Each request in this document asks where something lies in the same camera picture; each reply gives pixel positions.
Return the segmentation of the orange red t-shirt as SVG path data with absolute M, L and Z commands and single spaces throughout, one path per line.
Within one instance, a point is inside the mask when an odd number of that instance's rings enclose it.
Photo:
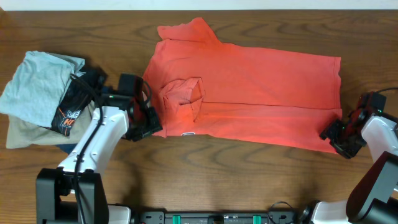
M 144 80 L 159 136 L 333 152 L 320 133 L 342 115 L 340 58 L 223 43 L 201 17 L 157 31 Z

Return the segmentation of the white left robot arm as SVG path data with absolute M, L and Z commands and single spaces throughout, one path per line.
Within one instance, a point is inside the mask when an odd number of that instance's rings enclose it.
M 139 223 L 125 205 L 107 202 L 101 175 L 118 141 L 127 133 L 127 111 L 101 106 L 89 128 L 56 169 L 36 178 L 37 223 Z

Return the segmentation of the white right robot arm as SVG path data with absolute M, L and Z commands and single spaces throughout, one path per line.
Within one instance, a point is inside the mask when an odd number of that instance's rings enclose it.
M 372 115 L 361 136 L 367 142 L 374 164 L 347 200 L 318 202 L 309 223 L 397 224 L 397 118 Z

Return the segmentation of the black shirt with orange print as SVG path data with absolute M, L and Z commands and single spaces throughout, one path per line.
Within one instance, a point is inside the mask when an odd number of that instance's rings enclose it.
M 99 70 L 87 67 L 83 67 L 76 76 L 79 76 L 96 91 L 103 86 L 106 79 L 106 75 L 103 75 Z M 66 93 L 55 111 L 51 127 L 48 129 L 64 136 L 69 136 L 79 115 L 92 100 L 93 96 L 87 88 L 80 84 L 78 80 L 75 80 L 74 77 L 71 77 Z

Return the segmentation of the navy blue folded garment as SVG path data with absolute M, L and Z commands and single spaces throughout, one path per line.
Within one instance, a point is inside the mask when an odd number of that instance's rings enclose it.
M 76 144 L 58 144 L 57 147 L 63 152 L 70 154 L 76 147 Z

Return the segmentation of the light blue folded shirt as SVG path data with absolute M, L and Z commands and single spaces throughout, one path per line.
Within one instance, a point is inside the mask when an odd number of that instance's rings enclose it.
M 28 51 L 1 95 L 1 113 L 49 128 L 83 58 Z

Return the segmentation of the beige folded shirt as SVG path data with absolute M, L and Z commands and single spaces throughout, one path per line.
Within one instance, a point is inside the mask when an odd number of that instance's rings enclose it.
M 25 122 L 15 116 L 9 116 L 7 132 L 7 149 L 17 149 L 36 145 L 76 144 L 90 125 L 95 103 L 93 101 L 84 109 L 72 127 L 69 136 Z

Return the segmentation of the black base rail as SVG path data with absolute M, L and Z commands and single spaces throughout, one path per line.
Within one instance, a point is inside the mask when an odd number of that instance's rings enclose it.
M 132 224 L 294 224 L 309 223 L 311 209 L 297 210 L 287 202 L 276 202 L 268 211 L 251 212 L 168 212 L 153 210 L 138 213 Z

